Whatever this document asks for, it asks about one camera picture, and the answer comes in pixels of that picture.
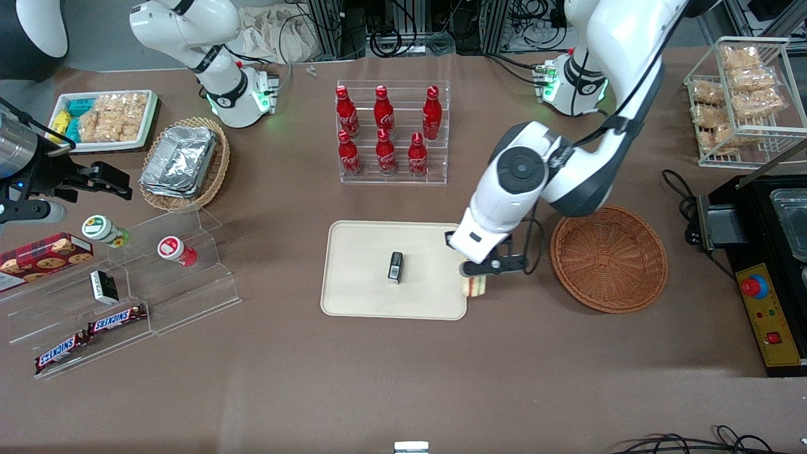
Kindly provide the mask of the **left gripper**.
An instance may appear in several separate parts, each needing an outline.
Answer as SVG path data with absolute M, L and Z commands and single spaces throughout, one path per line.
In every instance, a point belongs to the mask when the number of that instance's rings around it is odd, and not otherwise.
M 484 229 L 475 218 L 471 209 L 464 210 L 458 227 L 444 233 L 446 244 L 464 255 L 474 264 L 481 265 L 509 233 L 496 233 Z

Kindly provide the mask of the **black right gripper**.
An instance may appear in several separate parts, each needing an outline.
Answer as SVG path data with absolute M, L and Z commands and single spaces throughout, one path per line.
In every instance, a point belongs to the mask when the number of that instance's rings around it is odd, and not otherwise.
M 92 180 L 83 173 L 87 167 L 75 163 L 68 154 L 49 157 L 37 153 L 25 167 L 25 196 L 49 195 L 67 190 L 101 192 L 132 200 L 130 176 L 108 163 L 92 163 Z

